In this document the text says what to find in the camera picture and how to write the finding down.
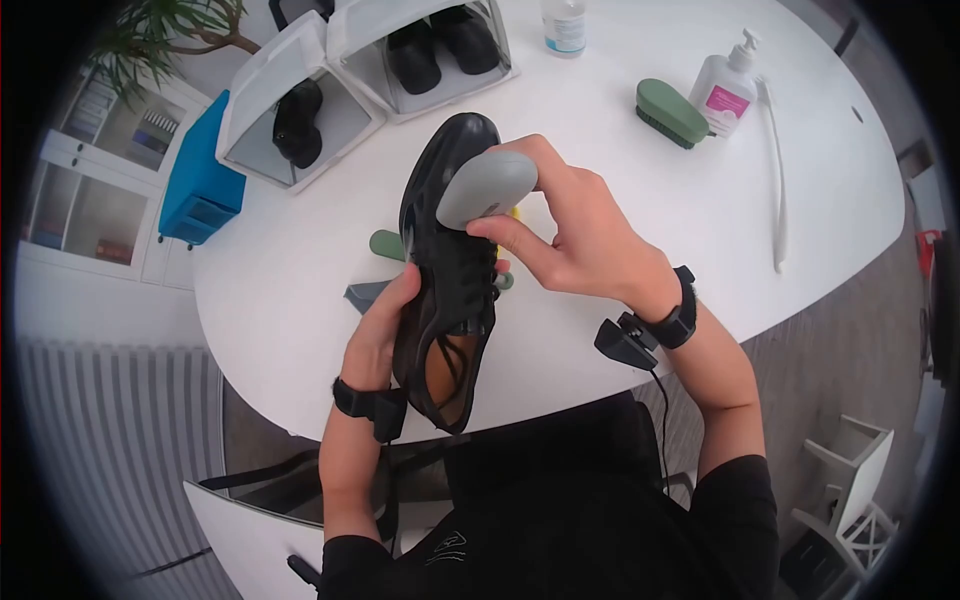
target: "palm leaves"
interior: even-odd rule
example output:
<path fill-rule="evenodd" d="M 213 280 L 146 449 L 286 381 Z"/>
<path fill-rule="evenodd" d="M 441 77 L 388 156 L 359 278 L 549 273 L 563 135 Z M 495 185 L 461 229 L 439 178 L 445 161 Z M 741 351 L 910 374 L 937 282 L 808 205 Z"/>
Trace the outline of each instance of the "palm leaves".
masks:
<path fill-rule="evenodd" d="M 206 54 L 229 45 L 256 53 L 260 47 L 239 32 L 245 12 L 243 0 L 132 0 L 103 32 L 89 61 L 128 103 L 131 93 L 141 96 L 140 77 L 160 85 L 176 73 L 174 54 Z M 186 37 L 202 44 L 174 43 Z"/>

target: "hand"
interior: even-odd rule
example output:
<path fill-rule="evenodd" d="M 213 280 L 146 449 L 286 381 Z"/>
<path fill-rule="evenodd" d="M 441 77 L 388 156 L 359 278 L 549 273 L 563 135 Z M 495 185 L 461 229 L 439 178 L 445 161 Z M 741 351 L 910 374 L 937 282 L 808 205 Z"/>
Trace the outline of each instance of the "hand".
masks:
<path fill-rule="evenodd" d="M 506 273 L 510 262 L 497 260 L 494 268 L 498 273 Z M 340 369 L 340 379 L 344 383 L 357 392 L 390 389 L 400 309 L 419 291 L 420 269 L 407 263 L 403 273 L 376 297 L 347 342 L 344 366 Z"/>
<path fill-rule="evenodd" d="M 512 252 L 548 290 L 620 300 L 648 323 L 662 321 L 681 303 L 666 255 L 633 231 L 603 178 L 567 165 L 539 134 L 491 148 L 500 150 L 537 164 L 537 189 L 557 222 L 557 236 L 548 245 L 505 215 L 472 221 L 467 233 Z"/>

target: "clear shoe box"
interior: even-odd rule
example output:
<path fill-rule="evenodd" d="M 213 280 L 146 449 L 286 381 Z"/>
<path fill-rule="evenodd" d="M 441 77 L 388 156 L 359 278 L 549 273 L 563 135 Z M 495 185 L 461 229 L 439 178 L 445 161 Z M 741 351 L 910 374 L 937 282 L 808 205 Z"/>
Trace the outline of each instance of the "clear shoe box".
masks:
<path fill-rule="evenodd" d="M 435 41 L 434 53 L 442 74 L 440 82 L 425 93 L 408 93 L 387 64 L 387 36 L 434 12 L 460 5 L 478 12 L 487 23 L 500 52 L 499 65 L 487 73 L 467 75 L 457 66 L 453 55 Z M 353 0 L 338 3 L 327 29 L 326 54 L 334 71 L 383 107 L 387 119 L 394 123 L 412 119 L 519 75 L 511 62 L 510 46 L 495 0 Z"/>
<path fill-rule="evenodd" d="M 326 22 L 315 11 L 307 12 L 237 71 L 217 137 L 217 160 L 297 194 L 386 122 L 380 107 L 330 68 L 326 35 Z M 274 145 L 274 120 L 280 98 L 307 78 L 324 95 L 314 118 L 323 149 L 300 169 Z"/>

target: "black wrist device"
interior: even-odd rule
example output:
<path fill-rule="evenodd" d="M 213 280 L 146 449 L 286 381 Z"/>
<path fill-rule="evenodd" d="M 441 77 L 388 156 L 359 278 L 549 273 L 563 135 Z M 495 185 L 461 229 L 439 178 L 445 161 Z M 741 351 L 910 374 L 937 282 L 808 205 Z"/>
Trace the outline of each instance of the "black wrist device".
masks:
<path fill-rule="evenodd" d="M 677 274 L 680 288 L 683 290 L 680 306 L 670 311 L 666 319 L 659 323 L 646 323 L 637 318 L 664 348 L 671 350 L 682 346 L 697 328 L 697 296 L 693 291 L 693 282 L 696 277 L 686 268 L 686 265 L 677 267 L 673 272 Z"/>
<path fill-rule="evenodd" d="M 659 323 L 647 323 L 632 313 L 623 313 L 616 323 L 604 320 L 593 340 L 604 356 L 631 367 L 652 371 L 657 365 L 651 351 L 657 344 L 679 348 L 697 328 L 697 296 L 693 290 L 695 277 L 685 265 L 673 270 L 683 293 L 679 306 Z"/>
<path fill-rule="evenodd" d="M 348 417 L 365 417 L 373 423 L 373 438 L 385 444 L 400 437 L 407 416 L 407 396 L 400 388 L 357 392 L 340 377 L 333 380 L 333 402 Z"/>

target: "right hand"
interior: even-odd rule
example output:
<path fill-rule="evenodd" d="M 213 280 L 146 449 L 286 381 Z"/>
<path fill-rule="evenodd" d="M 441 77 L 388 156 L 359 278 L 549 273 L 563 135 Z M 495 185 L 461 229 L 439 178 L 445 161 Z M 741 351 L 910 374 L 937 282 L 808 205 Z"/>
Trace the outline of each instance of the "right hand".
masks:
<path fill-rule="evenodd" d="M 471 221 L 467 233 L 486 237 L 516 256 L 547 290 L 620 300 L 643 321 L 658 323 L 682 301 L 666 255 L 637 235 L 602 177 L 571 167 L 535 133 L 494 146 L 537 164 L 537 188 L 557 222 L 549 245 L 506 215 Z"/>

